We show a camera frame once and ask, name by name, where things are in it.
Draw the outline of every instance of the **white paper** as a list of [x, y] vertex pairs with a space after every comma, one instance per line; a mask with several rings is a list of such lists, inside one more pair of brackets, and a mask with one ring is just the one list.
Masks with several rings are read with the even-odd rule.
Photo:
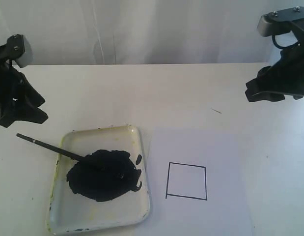
[[251, 236], [237, 147], [229, 134], [157, 129], [147, 160], [151, 212], [135, 235]]

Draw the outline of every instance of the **white curtain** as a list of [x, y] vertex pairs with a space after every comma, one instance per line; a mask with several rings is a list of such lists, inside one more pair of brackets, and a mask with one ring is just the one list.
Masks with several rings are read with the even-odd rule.
[[304, 0], [0, 0], [0, 45], [24, 34], [33, 64], [275, 61], [258, 21], [295, 5]]

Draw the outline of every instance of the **white tray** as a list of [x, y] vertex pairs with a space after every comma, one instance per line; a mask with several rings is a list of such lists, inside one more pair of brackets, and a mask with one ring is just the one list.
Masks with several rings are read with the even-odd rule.
[[[130, 153], [133, 163], [139, 154], [142, 155], [139, 131], [130, 125], [73, 131], [63, 137], [61, 147], [81, 156], [92, 154], [99, 149], [124, 150]], [[138, 223], [147, 217], [150, 199], [144, 157], [137, 165], [137, 169], [142, 171], [138, 180], [138, 183], [142, 181], [141, 189], [138, 192], [129, 191], [108, 202], [97, 202], [71, 191], [66, 175], [75, 163], [76, 161], [68, 157], [58, 156], [46, 220], [50, 233], [64, 235], [125, 226]]]

